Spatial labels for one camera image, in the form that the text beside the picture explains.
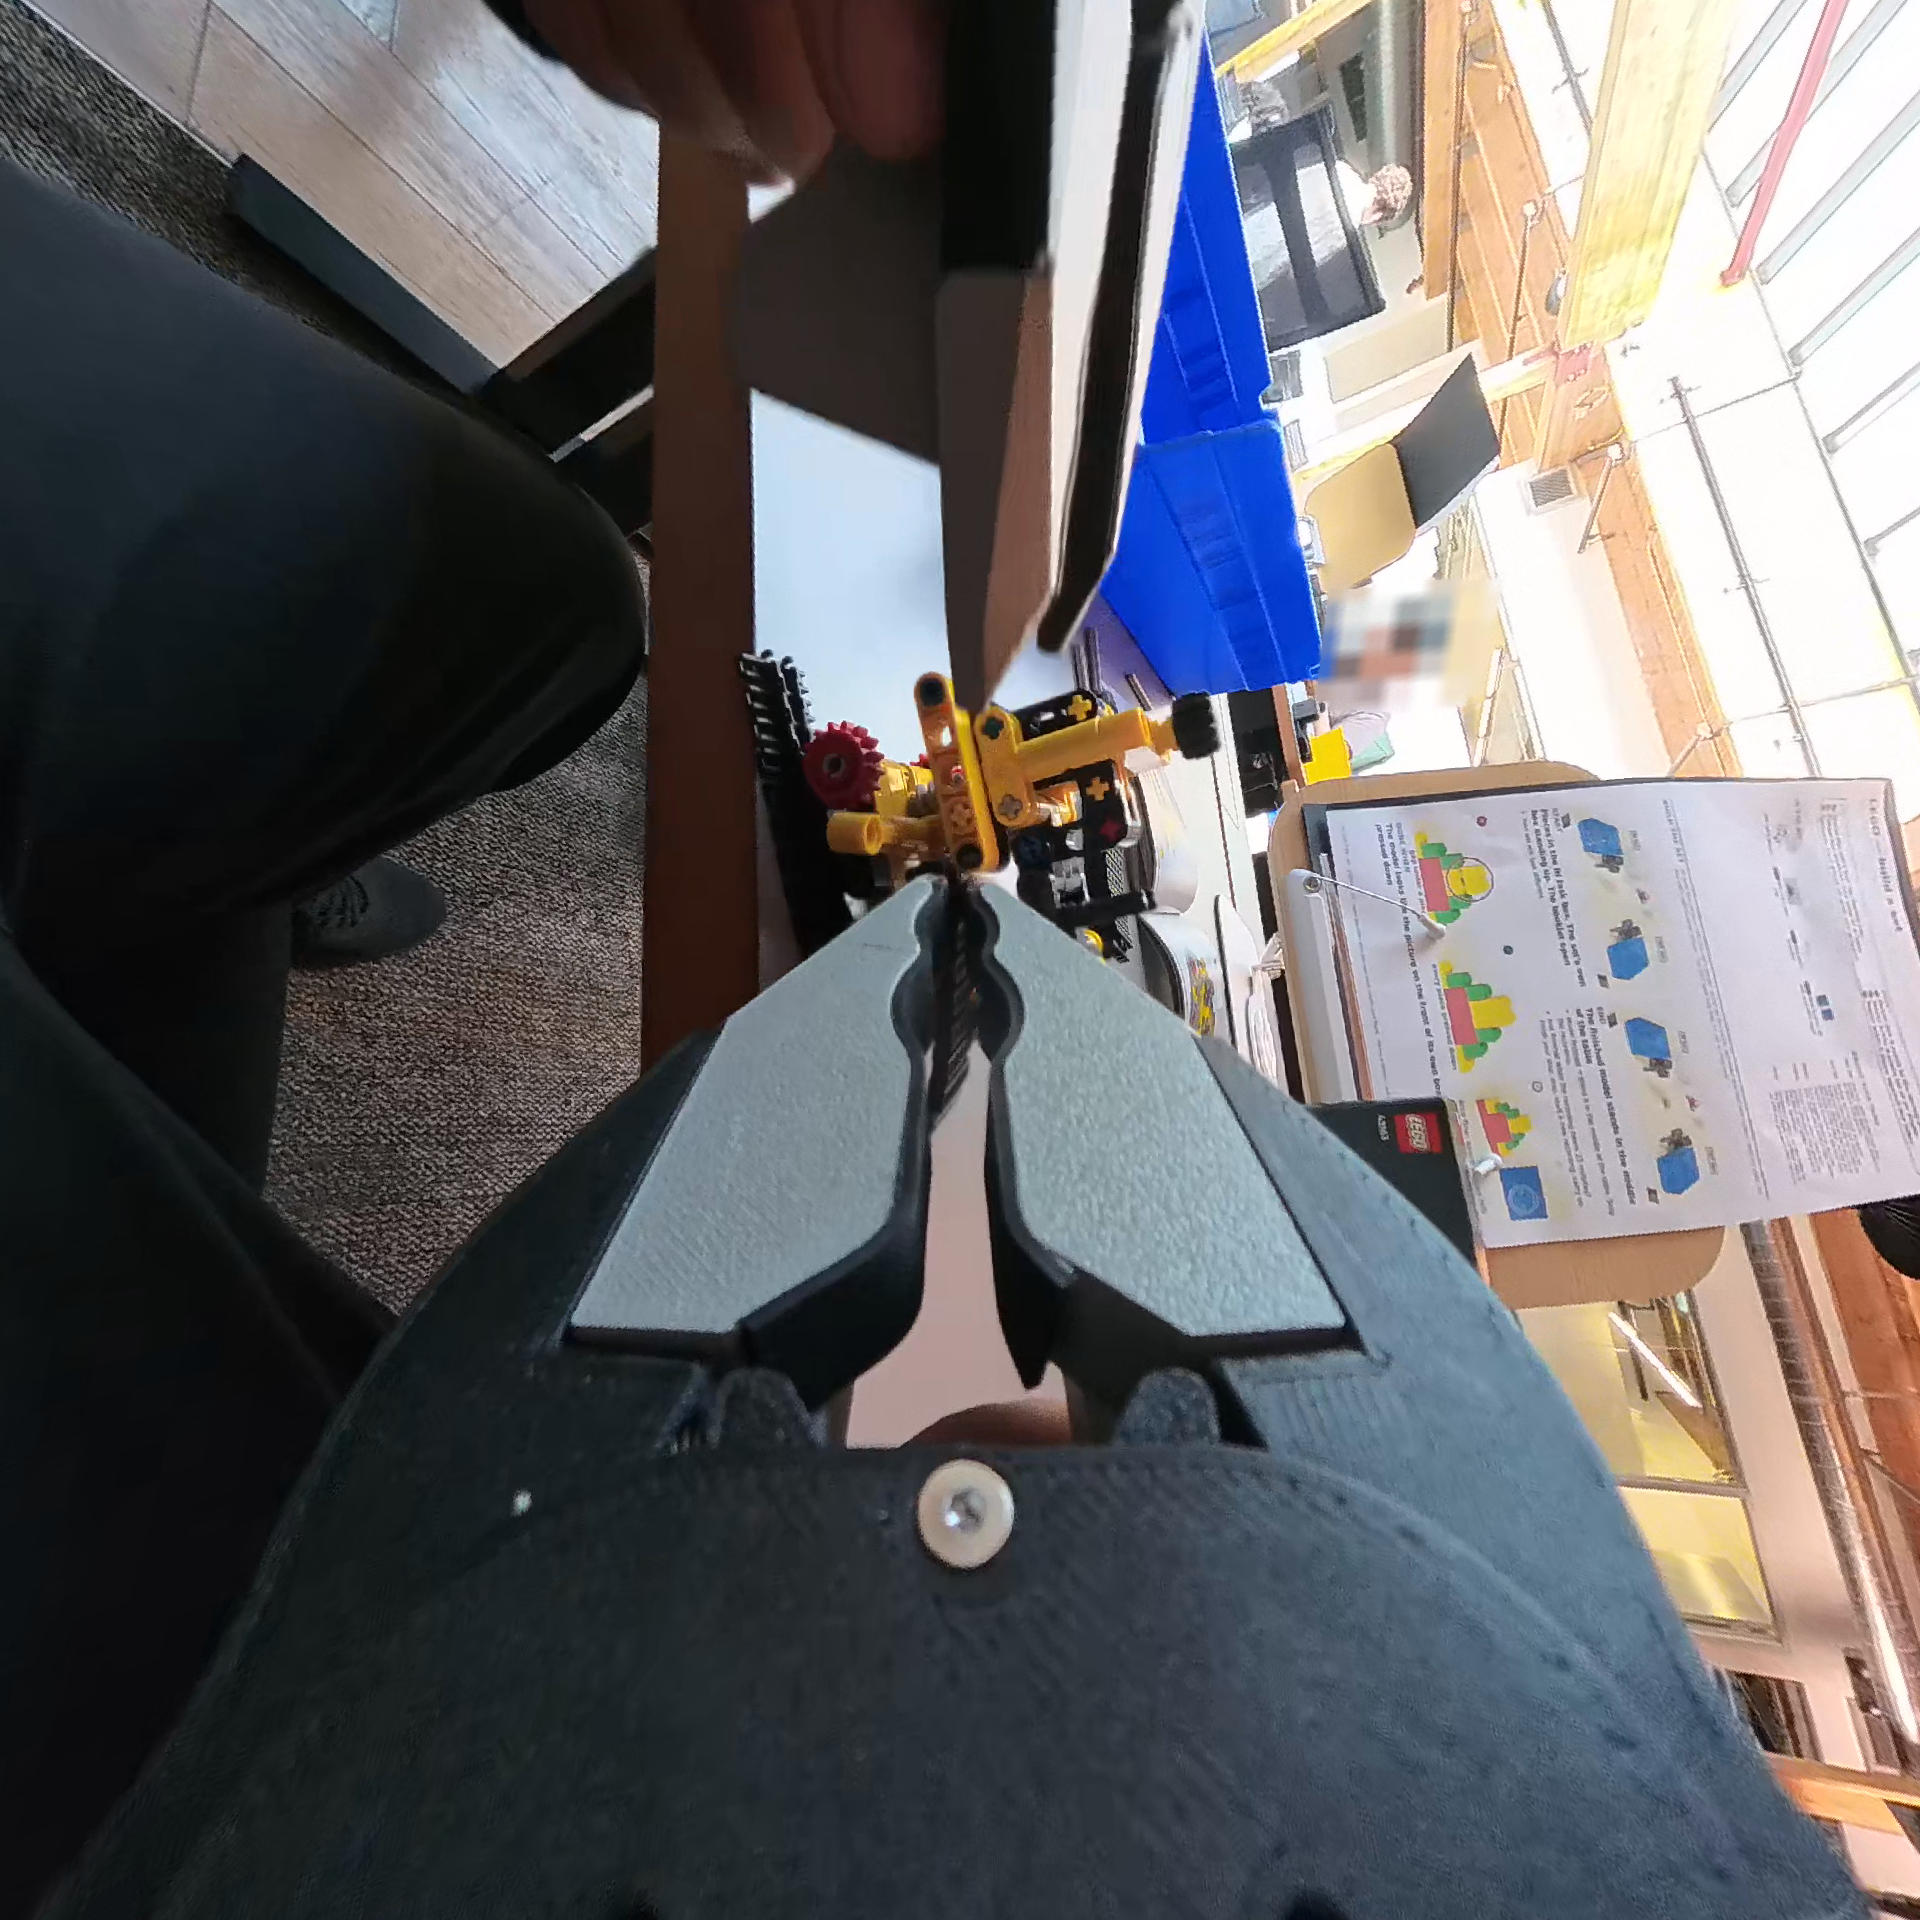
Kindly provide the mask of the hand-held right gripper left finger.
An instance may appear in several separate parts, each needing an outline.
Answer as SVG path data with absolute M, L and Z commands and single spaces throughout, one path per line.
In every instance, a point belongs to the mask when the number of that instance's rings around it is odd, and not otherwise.
M 767 1368 L 804 1406 L 913 1326 L 948 885 L 915 880 L 711 1041 L 569 1314 L 576 1341 Z

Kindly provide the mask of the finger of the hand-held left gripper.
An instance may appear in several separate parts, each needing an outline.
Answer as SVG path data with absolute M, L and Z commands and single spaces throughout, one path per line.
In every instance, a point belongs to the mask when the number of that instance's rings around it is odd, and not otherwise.
M 956 699 L 1056 651 L 1114 559 L 1162 312 L 1203 6 L 1053 2 L 1049 246 L 938 297 L 938 473 Z

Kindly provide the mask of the yellow lego vehicle model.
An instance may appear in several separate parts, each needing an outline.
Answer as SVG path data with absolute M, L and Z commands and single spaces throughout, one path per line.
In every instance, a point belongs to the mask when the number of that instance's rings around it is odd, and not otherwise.
M 1132 926 L 1156 908 L 1137 854 L 1141 783 L 1218 756 L 1211 701 L 1179 695 L 1159 713 L 1074 689 L 973 713 L 944 677 L 925 674 L 913 704 L 913 759 L 884 756 L 854 722 L 797 737 L 799 792 L 843 900 L 876 904 L 928 871 L 1012 874 L 1025 906 L 1099 959 L 1127 962 Z

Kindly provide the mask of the black lego track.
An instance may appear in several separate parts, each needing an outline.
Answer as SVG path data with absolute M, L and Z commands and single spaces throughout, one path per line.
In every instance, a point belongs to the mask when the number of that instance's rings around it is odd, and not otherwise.
M 942 672 L 913 685 L 915 759 L 854 722 L 817 728 L 790 657 L 737 659 L 756 785 L 790 930 L 804 958 L 925 876 L 982 884 L 1002 866 L 975 719 Z

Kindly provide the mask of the white yellow printed object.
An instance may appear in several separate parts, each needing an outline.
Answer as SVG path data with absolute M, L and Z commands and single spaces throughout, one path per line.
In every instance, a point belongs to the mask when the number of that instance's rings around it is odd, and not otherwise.
M 1284 1084 L 1275 984 L 1259 974 L 1263 944 L 1231 900 L 1150 912 L 1135 929 L 1147 993 L 1195 1034 L 1231 1045 L 1268 1082 Z

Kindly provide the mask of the blue plastic bin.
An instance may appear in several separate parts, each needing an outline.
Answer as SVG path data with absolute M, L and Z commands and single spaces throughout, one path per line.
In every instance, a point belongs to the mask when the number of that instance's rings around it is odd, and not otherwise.
M 1162 313 L 1141 398 L 1156 446 L 1259 419 L 1268 352 L 1235 169 L 1207 50 L 1198 54 Z
M 1099 595 L 1172 695 L 1315 681 L 1324 635 L 1280 421 L 1139 446 Z

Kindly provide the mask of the black box red logo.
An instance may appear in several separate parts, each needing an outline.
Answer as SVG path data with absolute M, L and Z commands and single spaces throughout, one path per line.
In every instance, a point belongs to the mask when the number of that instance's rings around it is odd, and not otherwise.
M 1319 1101 L 1306 1111 L 1476 1265 L 1463 1165 L 1442 1097 Z

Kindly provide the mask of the black monitor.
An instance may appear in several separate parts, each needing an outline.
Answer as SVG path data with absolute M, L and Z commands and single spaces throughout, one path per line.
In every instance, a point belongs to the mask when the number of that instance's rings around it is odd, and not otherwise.
M 1382 316 L 1387 297 L 1341 184 L 1332 109 L 1229 141 L 1228 153 L 1267 352 Z

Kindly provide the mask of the tan black chair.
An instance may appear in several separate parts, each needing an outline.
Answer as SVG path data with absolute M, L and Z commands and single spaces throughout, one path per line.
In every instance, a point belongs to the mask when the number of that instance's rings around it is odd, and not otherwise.
M 1499 469 L 1501 434 L 1477 362 L 1463 354 L 1424 405 L 1384 440 L 1315 480 L 1299 509 L 1315 533 L 1308 560 L 1324 596 L 1364 587 L 1406 559 Z

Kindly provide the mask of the brown clipboard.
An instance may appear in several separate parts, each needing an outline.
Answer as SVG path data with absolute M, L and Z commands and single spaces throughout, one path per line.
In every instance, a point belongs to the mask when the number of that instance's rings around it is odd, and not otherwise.
M 1380 773 L 1305 785 L 1282 780 L 1279 810 L 1267 835 L 1268 878 L 1282 900 L 1284 880 L 1312 864 L 1306 810 L 1315 807 L 1434 802 L 1594 786 L 1596 776 L 1559 759 L 1529 759 L 1482 767 Z M 1305 1101 L 1337 1096 L 1332 1036 L 1312 1036 L 1312 1021 L 1332 1022 L 1332 999 L 1308 989 L 1308 964 L 1299 958 L 1295 910 L 1279 908 L 1279 953 L 1284 993 L 1299 1045 L 1291 1086 Z M 1564 1307 L 1608 1299 L 1669 1299 L 1701 1282 L 1727 1243 L 1723 1228 L 1655 1236 L 1547 1243 L 1477 1251 L 1476 1263 L 1490 1288 L 1512 1309 Z

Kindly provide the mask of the printed instruction sheet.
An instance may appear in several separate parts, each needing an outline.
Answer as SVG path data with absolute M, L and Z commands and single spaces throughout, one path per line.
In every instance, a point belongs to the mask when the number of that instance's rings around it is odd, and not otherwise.
M 1308 810 L 1355 1075 L 1437 1096 L 1485 1251 L 1915 1196 L 1915 896 L 1873 777 Z

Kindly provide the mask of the dark table foot bar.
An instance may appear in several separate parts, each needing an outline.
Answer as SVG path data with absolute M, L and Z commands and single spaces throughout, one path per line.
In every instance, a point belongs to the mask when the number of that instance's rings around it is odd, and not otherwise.
M 242 229 L 349 312 L 415 373 L 457 395 L 479 394 L 496 373 L 494 360 L 254 157 L 231 162 L 225 204 Z

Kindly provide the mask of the yellow wooden beam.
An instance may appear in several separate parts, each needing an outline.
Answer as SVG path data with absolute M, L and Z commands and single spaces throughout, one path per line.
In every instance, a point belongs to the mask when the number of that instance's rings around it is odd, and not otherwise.
M 1558 316 L 1562 350 L 1603 347 L 1650 316 L 1737 13 L 1734 2 L 1613 6 Z

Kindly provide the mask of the person's dark trousers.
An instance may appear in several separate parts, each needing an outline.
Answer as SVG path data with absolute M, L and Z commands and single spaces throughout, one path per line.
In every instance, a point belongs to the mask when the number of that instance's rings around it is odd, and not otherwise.
M 292 906 L 578 750 L 633 554 L 3 163 L 3 1916 L 127 1791 L 391 1315 L 264 1197 Z

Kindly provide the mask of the red pipe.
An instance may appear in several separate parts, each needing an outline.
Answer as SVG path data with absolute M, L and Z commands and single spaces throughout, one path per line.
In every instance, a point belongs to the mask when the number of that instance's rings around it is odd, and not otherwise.
M 1742 163 L 1740 173 L 1723 189 L 1737 237 L 1727 264 L 1719 272 L 1721 289 L 1734 289 L 1748 281 L 1759 263 L 1762 229 L 1771 219 L 1791 162 L 1814 117 L 1840 83 L 1840 50 L 1858 4 L 1773 4 L 1760 31 L 1740 54 L 1737 69 L 1729 75 L 1727 93 L 1733 100 L 1739 93 L 1734 81 L 1754 79 L 1781 39 L 1798 31 L 1798 22 L 1806 13 L 1812 13 L 1812 24 L 1800 45 L 1800 61 L 1791 85 L 1780 101 L 1777 121 L 1764 133 L 1756 153 Z

